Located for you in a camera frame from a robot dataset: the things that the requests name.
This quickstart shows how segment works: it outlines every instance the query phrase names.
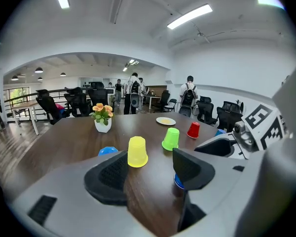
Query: flower pot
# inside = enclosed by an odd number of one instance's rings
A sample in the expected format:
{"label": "flower pot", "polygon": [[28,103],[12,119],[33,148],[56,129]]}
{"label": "flower pot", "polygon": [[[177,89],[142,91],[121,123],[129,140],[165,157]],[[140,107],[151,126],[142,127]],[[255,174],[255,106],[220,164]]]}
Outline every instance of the flower pot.
{"label": "flower pot", "polygon": [[104,125],[103,123],[97,123],[95,120],[94,123],[95,123],[95,127],[97,128],[98,132],[107,133],[112,126],[112,119],[109,118],[108,122],[109,122],[108,125]]}

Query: white plate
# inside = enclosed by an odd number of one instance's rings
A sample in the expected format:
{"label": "white plate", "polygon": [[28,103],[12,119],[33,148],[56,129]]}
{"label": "white plate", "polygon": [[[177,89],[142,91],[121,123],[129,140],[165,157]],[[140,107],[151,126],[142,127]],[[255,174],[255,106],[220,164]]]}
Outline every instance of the white plate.
{"label": "white plate", "polygon": [[159,117],[156,119],[156,121],[163,125],[174,125],[176,124],[175,120],[172,118],[166,118],[166,117]]}

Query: floor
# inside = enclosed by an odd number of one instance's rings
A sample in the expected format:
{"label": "floor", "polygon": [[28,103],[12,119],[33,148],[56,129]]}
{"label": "floor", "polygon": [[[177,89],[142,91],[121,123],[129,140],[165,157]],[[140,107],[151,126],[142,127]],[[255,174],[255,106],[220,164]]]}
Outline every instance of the floor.
{"label": "floor", "polygon": [[[138,114],[148,114],[159,112],[155,107],[149,110],[149,105],[144,105]],[[123,101],[120,107],[115,107],[115,115],[123,115]],[[0,133],[0,185],[4,187],[7,176],[14,170],[21,158],[27,153],[29,148],[42,136],[52,125],[45,121],[38,121],[37,128],[39,135],[35,134],[31,122],[21,123],[22,135],[18,134],[16,125],[10,123],[6,129]]]}

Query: yellow cup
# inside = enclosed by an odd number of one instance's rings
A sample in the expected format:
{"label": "yellow cup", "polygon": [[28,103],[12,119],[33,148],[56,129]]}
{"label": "yellow cup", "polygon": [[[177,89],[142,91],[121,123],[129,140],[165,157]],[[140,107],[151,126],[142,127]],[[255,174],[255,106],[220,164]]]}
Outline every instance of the yellow cup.
{"label": "yellow cup", "polygon": [[146,140],[143,137],[135,136],[130,138],[127,154],[128,165],[134,168],[140,168],[148,162],[146,152]]}

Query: white table leg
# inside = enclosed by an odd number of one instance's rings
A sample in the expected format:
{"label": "white table leg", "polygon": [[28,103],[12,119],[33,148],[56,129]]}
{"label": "white table leg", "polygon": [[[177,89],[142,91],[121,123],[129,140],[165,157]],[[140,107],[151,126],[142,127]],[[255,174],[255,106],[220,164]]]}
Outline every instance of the white table leg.
{"label": "white table leg", "polygon": [[19,127],[18,119],[16,118],[15,110],[12,110],[12,112],[13,112],[13,117],[14,117],[14,121],[15,121],[16,129],[17,129],[17,131],[18,131],[19,134],[22,134],[22,133],[21,133],[21,129],[20,129],[20,127]]}
{"label": "white table leg", "polygon": [[32,113],[32,107],[29,107],[29,111],[30,111],[30,116],[31,116],[31,120],[32,120],[32,124],[33,124],[34,130],[35,130],[35,133],[36,133],[36,135],[39,135],[38,129],[36,127],[35,119],[34,119],[33,113]]}
{"label": "white table leg", "polygon": [[34,112],[35,121],[37,122],[35,107],[33,107],[33,112]]}

